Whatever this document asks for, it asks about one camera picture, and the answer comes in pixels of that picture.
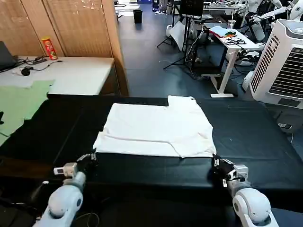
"black tablecloth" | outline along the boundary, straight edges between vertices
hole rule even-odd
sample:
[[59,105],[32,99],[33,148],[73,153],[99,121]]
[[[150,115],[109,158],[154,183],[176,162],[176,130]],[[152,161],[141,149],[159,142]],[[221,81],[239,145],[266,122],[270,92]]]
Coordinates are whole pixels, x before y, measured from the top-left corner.
[[[303,192],[303,165],[266,109],[254,101],[198,99],[217,153],[249,168],[249,181],[274,207],[292,209]],[[62,166],[91,151],[113,103],[168,105],[165,98],[51,96],[33,120],[0,148],[0,155]],[[87,187],[103,194],[150,193],[159,197],[221,202],[227,191],[214,182],[210,158],[98,154]]]

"green cloth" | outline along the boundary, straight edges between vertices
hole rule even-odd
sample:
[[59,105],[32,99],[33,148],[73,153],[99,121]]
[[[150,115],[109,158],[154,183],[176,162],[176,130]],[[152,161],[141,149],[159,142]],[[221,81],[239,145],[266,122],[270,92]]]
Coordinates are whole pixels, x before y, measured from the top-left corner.
[[24,120],[31,119],[47,99],[53,80],[35,81],[31,87],[0,87],[0,111],[4,112],[0,125],[0,146]]

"air vent grille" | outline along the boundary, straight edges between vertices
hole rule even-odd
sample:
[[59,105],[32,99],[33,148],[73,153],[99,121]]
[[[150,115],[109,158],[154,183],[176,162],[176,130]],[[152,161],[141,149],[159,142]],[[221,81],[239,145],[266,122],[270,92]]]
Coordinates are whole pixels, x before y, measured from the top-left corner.
[[269,92],[303,98],[303,49],[291,50]]
[[251,80],[251,86],[253,92],[255,92],[270,64],[270,61],[274,57],[274,54],[279,46],[280,40],[276,35],[272,35],[269,43],[267,43],[264,50],[264,55],[262,56],[259,66],[255,69],[255,75]]

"snack can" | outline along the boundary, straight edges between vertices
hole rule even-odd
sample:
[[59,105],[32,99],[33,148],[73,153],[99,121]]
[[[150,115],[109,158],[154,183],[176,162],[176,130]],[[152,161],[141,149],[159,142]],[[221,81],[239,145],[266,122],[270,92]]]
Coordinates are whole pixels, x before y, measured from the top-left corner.
[[50,37],[43,37],[41,40],[45,46],[45,49],[46,49],[46,52],[48,53],[49,58],[51,60],[58,59]]

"air cooler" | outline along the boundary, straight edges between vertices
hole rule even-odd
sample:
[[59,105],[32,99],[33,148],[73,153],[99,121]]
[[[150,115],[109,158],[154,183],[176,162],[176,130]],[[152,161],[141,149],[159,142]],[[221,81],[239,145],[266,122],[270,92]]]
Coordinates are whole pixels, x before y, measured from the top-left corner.
[[257,101],[303,109],[303,22],[277,20],[250,90]]

